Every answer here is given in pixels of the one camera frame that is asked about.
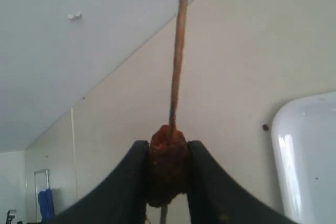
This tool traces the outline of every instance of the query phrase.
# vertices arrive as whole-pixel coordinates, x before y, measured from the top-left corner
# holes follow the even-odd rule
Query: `blue towel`
[[[47,189],[46,191],[40,191],[38,193],[38,203],[40,205],[42,223],[55,216],[53,195],[50,189]]]

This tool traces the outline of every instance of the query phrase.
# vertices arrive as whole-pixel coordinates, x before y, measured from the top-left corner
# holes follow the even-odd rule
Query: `white basin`
[[[285,215],[336,223],[336,92],[286,104],[272,124]]]

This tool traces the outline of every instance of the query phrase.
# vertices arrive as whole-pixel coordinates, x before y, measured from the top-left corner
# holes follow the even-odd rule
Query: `sloped ceiling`
[[[29,146],[176,11],[177,0],[0,0],[0,152]]]

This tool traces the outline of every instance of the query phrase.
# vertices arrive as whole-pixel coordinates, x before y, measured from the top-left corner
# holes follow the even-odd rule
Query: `black dot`
[[[263,127],[262,127],[262,129],[264,131],[269,131],[269,126],[267,124],[264,124]]]

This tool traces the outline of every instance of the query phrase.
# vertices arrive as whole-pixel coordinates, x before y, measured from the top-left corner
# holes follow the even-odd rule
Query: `white sink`
[[[336,223],[336,92],[286,104],[272,124],[285,214],[304,224]]]

